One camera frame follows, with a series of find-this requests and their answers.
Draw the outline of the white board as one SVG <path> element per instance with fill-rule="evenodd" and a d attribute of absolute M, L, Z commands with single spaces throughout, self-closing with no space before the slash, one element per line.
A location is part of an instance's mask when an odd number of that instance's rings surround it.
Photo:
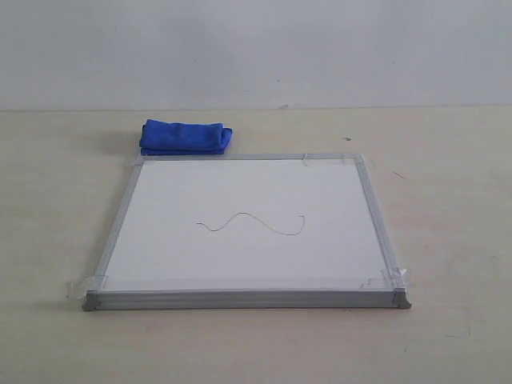
<path fill-rule="evenodd" d="M 82 308 L 407 310 L 360 154 L 139 156 Z"/>

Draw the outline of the blue cloth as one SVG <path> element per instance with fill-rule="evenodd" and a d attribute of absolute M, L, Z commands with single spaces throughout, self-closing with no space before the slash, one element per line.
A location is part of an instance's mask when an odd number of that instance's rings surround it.
<path fill-rule="evenodd" d="M 224 154 L 233 131 L 222 123 L 189 124 L 148 119 L 142 127 L 140 152 L 148 156 Z"/>

